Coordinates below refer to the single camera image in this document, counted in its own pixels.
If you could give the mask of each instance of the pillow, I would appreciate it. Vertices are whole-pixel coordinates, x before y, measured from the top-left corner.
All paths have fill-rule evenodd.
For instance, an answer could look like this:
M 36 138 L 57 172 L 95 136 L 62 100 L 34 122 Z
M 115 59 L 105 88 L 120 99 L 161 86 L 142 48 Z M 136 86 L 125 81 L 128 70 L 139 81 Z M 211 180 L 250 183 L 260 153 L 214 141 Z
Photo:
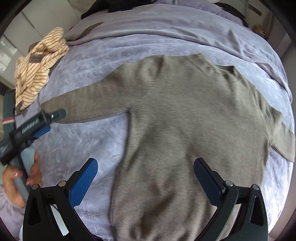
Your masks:
M 156 2 L 158 3 L 163 3 L 163 4 L 173 4 L 173 5 L 178 5 L 178 6 L 185 6 L 185 7 L 192 7 L 196 9 L 200 9 L 203 11 L 211 12 L 213 14 L 216 14 L 220 17 L 223 17 L 225 19 L 228 19 L 232 22 L 235 22 L 239 24 L 240 26 L 244 26 L 242 23 L 242 20 L 231 13 L 228 13 L 224 11 L 221 7 L 219 7 L 216 4 L 203 1 L 203 0 L 158 0 Z

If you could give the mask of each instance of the fingernail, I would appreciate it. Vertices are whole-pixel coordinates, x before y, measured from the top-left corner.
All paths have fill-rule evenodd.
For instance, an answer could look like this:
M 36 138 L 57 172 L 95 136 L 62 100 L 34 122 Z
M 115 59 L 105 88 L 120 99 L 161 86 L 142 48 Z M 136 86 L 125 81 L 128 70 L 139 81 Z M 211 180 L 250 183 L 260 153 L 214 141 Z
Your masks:
M 22 176 L 22 172 L 16 172 L 15 173 L 15 177 L 21 177 Z

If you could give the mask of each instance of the dark clothing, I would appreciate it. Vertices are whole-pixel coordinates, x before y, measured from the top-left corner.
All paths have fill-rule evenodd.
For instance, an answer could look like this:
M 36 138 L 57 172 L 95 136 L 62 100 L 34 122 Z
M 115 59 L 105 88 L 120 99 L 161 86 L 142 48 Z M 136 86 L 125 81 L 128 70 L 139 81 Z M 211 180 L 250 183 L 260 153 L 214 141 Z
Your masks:
M 230 6 L 227 3 L 215 3 L 216 5 L 218 5 L 219 7 L 222 7 L 224 11 L 231 13 L 232 15 L 240 18 L 242 20 L 242 23 L 245 27 L 249 27 L 248 23 L 246 22 L 246 17 L 237 9 L 235 9 L 234 7 Z
M 106 9 L 108 9 L 109 12 L 125 11 L 133 7 L 152 4 L 154 2 L 156 2 L 156 0 L 97 0 L 86 13 L 81 15 L 81 19 Z

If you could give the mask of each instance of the gray handle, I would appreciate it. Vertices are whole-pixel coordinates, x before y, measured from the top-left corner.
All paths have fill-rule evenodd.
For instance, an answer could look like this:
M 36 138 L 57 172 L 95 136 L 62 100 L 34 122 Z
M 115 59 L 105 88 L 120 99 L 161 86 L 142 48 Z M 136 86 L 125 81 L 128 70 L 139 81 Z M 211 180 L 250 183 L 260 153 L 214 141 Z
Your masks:
M 11 166 L 16 167 L 19 170 L 23 171 L 23 175 L 17 179 L 14 179 L 15 186 L 17 190 L 19 191 L 20 195 L 22 196 L 25 203 L 28 200 L 30 187 L 26 185 L 28 174 L 27 171 L 23 165 L 21 157 L 18 155 L 15 158 L 13 158 L 10 163 Z

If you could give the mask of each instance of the red stripe on strap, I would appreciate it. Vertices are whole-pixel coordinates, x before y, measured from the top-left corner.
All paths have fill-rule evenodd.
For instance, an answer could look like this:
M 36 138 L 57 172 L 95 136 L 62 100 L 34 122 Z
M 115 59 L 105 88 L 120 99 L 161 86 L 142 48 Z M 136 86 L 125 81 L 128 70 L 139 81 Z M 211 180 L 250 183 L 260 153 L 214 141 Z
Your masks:
M 14 123 L 14 122 L 15 122 L 15 117 L 10 116 L 10 117 L 4 118 L 2 120 L 2 125 L 9 124 L 9 123 Z

